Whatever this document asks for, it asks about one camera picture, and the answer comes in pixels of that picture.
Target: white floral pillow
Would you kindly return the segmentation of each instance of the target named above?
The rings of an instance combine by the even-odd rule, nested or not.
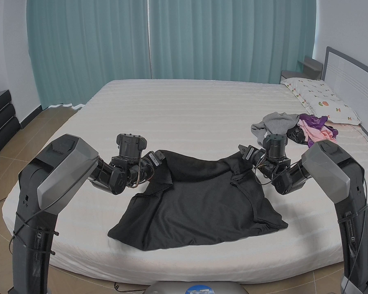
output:
[[[293,77],[283,80],[281,84],[287,86],[304,108],[318,118],[327,116],[333,123],[361,123],[357,114],[324,81]]]

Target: blue round logo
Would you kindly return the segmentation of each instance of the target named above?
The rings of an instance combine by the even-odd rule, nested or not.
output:
[[[195,285],[187,289],[185,294],[215,294],[211,287],[205,285]]]

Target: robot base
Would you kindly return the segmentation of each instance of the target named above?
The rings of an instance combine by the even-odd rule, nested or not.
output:
[[[144,294],[248,294],[236,282],[168,282],[151,285]]]

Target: wall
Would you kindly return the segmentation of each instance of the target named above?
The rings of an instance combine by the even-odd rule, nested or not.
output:
[[[318,0],[314,59],[327,46],[368,66],[368,0]]]
[[[26,0],[0,0],[0,91],[5,89],[19,122],[40,105],[29,57]]]

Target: curtain fold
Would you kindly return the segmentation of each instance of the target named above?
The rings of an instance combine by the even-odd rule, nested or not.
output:
[[[154,78],[279,83],[312,57],[316,0],[149,0]]]
[[[27,0],[27,34],[43,108],[151,78],[147,0]]]

